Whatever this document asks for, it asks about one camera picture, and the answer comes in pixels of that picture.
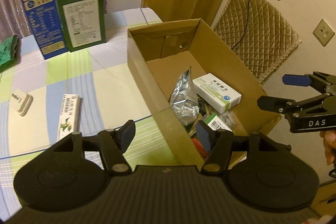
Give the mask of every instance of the foil pouch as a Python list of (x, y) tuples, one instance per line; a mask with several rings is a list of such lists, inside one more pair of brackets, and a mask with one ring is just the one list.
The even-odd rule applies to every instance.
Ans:
[(191, 68), (181, 74), (169, 104), (187, 132), (192, 128), (199, 113), (197, 94), (191, 79)]

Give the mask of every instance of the white eraser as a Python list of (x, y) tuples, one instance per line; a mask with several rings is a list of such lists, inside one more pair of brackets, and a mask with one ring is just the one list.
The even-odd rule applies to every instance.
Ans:
[(208, 73), (193, 80), (196, 93), (220, 114), (240, 102), (241, 94)]
[(80, 98), (77, 94), (65, 94), (58, 122), (57, 141), (77, 131)]
[(26, 115), (33, 97), (21, 90), (15, 90), (12, 93), (9, 104), (10, 107), (19, 113), (20, 116)]

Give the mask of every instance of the green box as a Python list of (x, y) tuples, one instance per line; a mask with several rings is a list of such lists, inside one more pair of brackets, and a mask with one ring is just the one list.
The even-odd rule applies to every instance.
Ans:
[(70, 52), (106, 42), (104, 0), (56, 0)]

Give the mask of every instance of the nutrition label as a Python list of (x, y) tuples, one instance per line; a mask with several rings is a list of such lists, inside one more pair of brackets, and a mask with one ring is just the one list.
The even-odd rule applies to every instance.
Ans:
[(98, 0), (82, 0), (63, 6), (73, 47), (101, 40)]

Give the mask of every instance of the table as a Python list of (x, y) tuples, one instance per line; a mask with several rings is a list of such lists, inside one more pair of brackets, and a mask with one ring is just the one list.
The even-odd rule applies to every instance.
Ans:
[[(127, 66), (127, 28), (161, 22), (149, 8), (105, 15), (107, 43), (44, 60), (34, 37), (21, 41), (19, 63), (0, 76), (0, 218), (21, 205), (13, 188), (16, 172), (56, 142), (63, 94), (81, 98), (79, 131), (95, 135), (136, 121), (136, 135), (124, 154), (136, 165), (177, 165)], [(20, 89), (33, 96), (26, 116), (9, 108)], [(98, 152), (85, 157), (102, 167)]]

